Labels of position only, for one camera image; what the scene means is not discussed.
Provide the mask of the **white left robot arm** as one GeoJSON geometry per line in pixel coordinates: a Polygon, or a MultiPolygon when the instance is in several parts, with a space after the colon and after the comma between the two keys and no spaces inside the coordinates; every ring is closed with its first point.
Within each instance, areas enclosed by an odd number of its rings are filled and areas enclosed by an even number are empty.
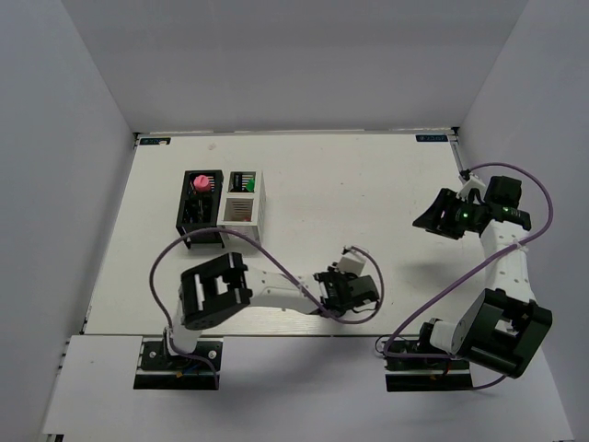
{"type": "Polygon", "coordinates": [[[303,315],[339,318],[361,306],[379,305],[382,289],[363,274],[365,258],[346,250],[327,271],[289,279],[247,266],[241,254],[226,253],[180,275],[179,302],[166,327],[163,356],[175,367],[188,365],[202,332],[244,308],[280,308],[303,315]]]}

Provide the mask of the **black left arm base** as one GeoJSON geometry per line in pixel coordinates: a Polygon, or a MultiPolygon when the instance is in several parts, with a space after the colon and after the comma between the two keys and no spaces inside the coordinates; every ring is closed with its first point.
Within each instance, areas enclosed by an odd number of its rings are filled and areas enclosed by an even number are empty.
{"type": "Polygon", "coordinates": [[[199,341],[193,352],[205,358],[216,374],[204,363],[179,355],[169,355],[163,338],[143,339],[135,370],[135,390],[218,390],[223,356],[221,340],[199,341]]]}

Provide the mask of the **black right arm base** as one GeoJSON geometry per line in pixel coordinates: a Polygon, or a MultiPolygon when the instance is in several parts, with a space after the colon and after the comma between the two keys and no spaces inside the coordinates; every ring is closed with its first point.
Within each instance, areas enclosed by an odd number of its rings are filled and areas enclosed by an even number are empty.
{"type": "Polygon", "coordinates": [[[469,362],[385,356],[386,341],[386,335],[378,337],[375,352],[385,359],[387,392],[444,392],[474,387],[469,362]]]}

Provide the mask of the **pink capped clear tube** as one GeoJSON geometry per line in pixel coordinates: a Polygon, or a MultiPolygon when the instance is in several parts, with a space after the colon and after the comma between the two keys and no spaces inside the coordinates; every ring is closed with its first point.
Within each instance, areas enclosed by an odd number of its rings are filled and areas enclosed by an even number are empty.
{"type": "Polygon", "coordinates": [[[196,176],[191,184],[194,193],[210,192],[213,189],[211,179],[204,174],[196,176]]]}

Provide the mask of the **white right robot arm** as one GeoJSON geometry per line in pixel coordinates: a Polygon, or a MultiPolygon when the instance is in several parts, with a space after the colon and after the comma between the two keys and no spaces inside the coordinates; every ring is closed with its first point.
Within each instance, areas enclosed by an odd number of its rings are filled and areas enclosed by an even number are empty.
{"type": "Polygon", "coordinates": [[[524,240],[532,227],[519,207],[521,182],[494,176],[488,185],[467,181],[460,192],[443,188],[413,226],[445,238],[478,234],[488,265],[480,295],[460,320],[432,318],[415,344],[417,359],[439,366],[451,356],[519,378],[552,325],[529,283],[524,240]]]}

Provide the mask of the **black handled scissors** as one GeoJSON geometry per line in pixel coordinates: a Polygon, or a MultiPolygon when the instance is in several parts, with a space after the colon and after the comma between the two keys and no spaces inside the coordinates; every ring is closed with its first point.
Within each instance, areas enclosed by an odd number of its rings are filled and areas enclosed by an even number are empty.
{"type": "Polygon", "coordinates": [[[213,197],[210,194],[196,194],[185,203],[184,221],[190,224],[210,223],[213,197]]]}

